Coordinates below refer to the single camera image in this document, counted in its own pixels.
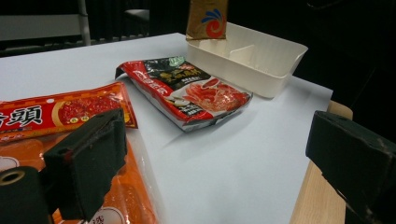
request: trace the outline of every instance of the orange package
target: orange package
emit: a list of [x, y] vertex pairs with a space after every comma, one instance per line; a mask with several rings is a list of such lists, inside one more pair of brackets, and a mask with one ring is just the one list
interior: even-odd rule
[[[44, 152], [50, 150], [67, 135], [68, 133], [54, 134], [0, 144], [0, 171], [20, 165], [42, 170], [45, 167], [42, 160]], [[113, 177], [111, 189], [105, 196], [102, 208], [89, 223], [158, 223], [129, 143], [125, 162], [119, 173]], [[82, 220], [63, 220], [59, 210], [56, 210], [52, 217], [56, 224], [83, 223]]]
[[94, 115], [120, 107], [126, 127], [137, 128], [131, 101], [122, 82], [93, 90], [0, 101], [0, 143], [70, 132]]

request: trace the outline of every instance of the dark background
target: dark background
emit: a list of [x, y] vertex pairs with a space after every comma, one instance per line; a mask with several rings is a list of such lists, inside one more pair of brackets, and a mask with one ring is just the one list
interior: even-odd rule
[[[150, 35], [186, 34], [190, 0], [151, 0]], [[395, 0], [229, 0], [228, 21], [303, 45], [294, 76], [333, 90], [354, 121], [396, 143]]]

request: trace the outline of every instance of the hot pot seasoning package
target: hot pot seasoning package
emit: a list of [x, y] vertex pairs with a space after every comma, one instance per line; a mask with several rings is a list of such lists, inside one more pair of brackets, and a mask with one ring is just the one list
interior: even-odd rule
[[0, 143], [70, 132], [94, 115], [115, 108], [123, 109], [126, 127], [137, 128], [122, 82], [93, 90], [0, 101]]
[[187, 40], [225, 39], [228, 0], [190, 0]]
[[136, 87], [184, 132], [214, 125], [242, 110], [252, 98], [185, 60], [183, 56], [122, 63]]

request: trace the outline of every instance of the printed food image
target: printed food image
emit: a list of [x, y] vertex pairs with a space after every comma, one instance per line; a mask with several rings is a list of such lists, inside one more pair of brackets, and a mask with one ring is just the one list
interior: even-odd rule
[[231, 111], [248, 102], [250, 96], [222, 83], [217, 78], [205, 84], [191, 83], [186, 88], [187, 95], [183, 98], [201, 108], [213, 112]]
[[58, 111], [62, 124], [87, 121], [95, 114], [120, 107], [120, 101], [111, 95], [96, 96], [64, 102]]

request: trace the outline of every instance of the small box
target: small box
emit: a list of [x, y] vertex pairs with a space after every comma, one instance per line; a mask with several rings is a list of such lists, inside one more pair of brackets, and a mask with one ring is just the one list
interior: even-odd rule
[[227, 38], [189, 40], [187, 61], [236, 86], [274, 98], [308, 47], [227, 22]]

